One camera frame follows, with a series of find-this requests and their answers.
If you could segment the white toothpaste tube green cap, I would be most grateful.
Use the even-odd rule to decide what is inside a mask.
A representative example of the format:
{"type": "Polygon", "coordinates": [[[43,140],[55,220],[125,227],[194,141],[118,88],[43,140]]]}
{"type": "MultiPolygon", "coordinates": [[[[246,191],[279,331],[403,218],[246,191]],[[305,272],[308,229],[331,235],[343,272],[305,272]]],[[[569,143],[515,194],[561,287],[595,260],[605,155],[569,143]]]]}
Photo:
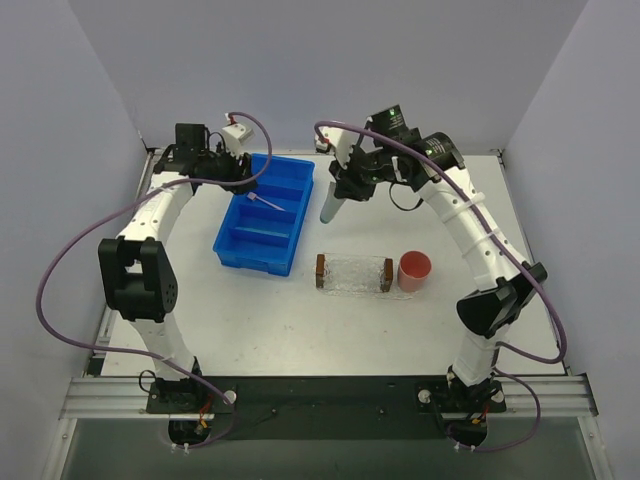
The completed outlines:
{"type": "Polygon", "coordinates": [[[319,217],[323,224],[330,223],[345,202],[344,198],[339,198],[337,196],[337,187],[338,185],[336,182],[329,183],[327,195],[319,217]]]}

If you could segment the pink plastic cup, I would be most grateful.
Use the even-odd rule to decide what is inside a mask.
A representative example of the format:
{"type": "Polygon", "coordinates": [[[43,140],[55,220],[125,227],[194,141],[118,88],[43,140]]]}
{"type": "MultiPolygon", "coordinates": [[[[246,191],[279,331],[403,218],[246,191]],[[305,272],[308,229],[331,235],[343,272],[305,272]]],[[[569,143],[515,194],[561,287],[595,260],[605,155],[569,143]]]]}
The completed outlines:
{"type": "Polygon", "coordinates": [[[431,270],[431,259],[425,253],[416,250],[404,253],[398,262],[398,287],[408,293],[419,291],[431,270]]]}

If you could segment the blue toothpaste tube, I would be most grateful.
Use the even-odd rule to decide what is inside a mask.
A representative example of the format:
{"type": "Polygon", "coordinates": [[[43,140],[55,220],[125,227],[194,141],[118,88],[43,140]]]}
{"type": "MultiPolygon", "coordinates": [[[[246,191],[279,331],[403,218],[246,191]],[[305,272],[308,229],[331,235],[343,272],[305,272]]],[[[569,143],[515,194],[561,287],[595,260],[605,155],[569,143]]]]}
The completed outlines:
{"type": "Polygon", "coordinates": [[[234,231],[243,232],[244,234],[272,236],[276,238],[288,239],[290,237],[290,234],[287,232],[264,230],[264,229],[258,229],[258,228],[250,228],[250,227],[234,227],[234,231]]]}

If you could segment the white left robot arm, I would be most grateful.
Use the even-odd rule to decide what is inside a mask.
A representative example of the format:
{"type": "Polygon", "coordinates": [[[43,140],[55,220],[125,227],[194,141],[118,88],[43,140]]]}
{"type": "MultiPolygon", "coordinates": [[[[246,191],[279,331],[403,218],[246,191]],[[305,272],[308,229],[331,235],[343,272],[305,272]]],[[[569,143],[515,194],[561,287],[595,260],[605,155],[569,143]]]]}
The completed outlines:
{"type": "Polygon", "coordinates": [[[129,322],[154,355],[155,396],[187,412],[202,405],[206,389],[196,380],[198,360],[173,314],[178,281],[164,244],[203,180],[219,182],[235,195],[257,186],[245,150],[252,129],[231,120],[217,134],[219,141],[212,144],[205,125],[176,124],[174,142],[153,168],[149,199],[116,238],[98,246],[107,305],[129,322]]]}

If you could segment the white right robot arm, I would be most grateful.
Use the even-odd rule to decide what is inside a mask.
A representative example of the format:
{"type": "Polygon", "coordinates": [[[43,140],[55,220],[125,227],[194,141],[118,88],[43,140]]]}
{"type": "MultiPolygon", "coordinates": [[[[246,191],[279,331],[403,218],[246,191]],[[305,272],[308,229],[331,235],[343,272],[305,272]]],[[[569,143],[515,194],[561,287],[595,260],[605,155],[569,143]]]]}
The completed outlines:
{"type": "Polygon", "coordinates": [[[317,152],[333,158],[323,223],[345,201],[369,200],[381,183],[410,188],[443,223],[475,283],[456,304],[466,333],[447,373],[449,387],[471,396],[488,386],[497,344],[533,297],[532,284],[545,281],[545,268],[512,248],[451,138],[442,132],[424,136],[408,127],[399,106],[370,116],[362,128],[325,123],[315,132],[317,152]]]}

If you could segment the pink toothbrush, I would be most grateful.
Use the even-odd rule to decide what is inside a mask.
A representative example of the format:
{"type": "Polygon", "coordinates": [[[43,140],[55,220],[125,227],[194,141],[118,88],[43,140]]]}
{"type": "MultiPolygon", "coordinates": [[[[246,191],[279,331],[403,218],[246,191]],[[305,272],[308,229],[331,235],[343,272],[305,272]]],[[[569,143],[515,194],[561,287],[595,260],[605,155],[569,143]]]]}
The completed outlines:
{"type": "Polygon", "coordinates": [[[266,206],[268,206],[268,207],[270,207],[270,208],[272,208],[272,209],[274,209],[276,211],[284,211],[283,207],[281,207],[281,206],[279,206],[279,205],[277,205],[277,204],[275,204],[275,203],[273,203],[273,202],[271,202],[269,200],[266,200],[263,197],[260,197],[255,192],[249,192],[247,194],[247,198],[252,202],[262,203],[262,204],[264,204],[264,205],[266,205],[266,206]]]}

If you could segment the blue plastic divided bin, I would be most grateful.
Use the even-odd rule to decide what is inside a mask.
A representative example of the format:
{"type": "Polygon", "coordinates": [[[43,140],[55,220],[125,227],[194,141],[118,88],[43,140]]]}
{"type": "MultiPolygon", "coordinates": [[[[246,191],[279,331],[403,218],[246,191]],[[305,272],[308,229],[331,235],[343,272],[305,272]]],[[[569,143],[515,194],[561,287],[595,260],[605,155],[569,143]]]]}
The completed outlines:
{"type": "Polygon", "coordinates": [[[264,170],[254,191],[281,207],[276,211],[247,196],[235,195],[220,225],[213,251],[226,267],[250,269],[286,277],[291,271],[307,207],[313,190],[315,164],[309,160],[252,155],[252,172],[264,170]],[[290,237],[244,234],[234,227],[287,232],[290,237]]]}

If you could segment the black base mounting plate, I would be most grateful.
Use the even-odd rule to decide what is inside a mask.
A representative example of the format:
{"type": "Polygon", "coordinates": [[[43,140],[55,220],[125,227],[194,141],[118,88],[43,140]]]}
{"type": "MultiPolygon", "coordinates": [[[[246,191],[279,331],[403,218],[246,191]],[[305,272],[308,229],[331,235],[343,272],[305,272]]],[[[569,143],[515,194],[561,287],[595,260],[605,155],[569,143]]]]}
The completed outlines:
{"type": "Polygon", "coordinates": [[[169,417],[177,444],[225,440],[427,440],[450,425],[466,442],[487,436],[486,416],[506,410],[501,384],[466,387],[435,376],[212,377],[158,379],[146,411],[169,417]]]}

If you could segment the aluminium front rail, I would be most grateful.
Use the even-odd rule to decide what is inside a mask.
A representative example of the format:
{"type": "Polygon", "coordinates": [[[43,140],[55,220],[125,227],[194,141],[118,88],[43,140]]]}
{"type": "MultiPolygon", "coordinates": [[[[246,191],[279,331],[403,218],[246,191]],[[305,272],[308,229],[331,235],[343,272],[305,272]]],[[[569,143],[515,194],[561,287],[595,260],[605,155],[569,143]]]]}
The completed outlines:
{"type": "MultiPolygon", "coordinates": [[[[547,417],[596,416],[598,409],[584,376],[533,376],[524,382],[538,396],[547,417]]],[[[195,420],[195,413],[154,414],[146,411],[148,395],[134,377],[84,377],[70,381],[59,418],[195,420]]]]}

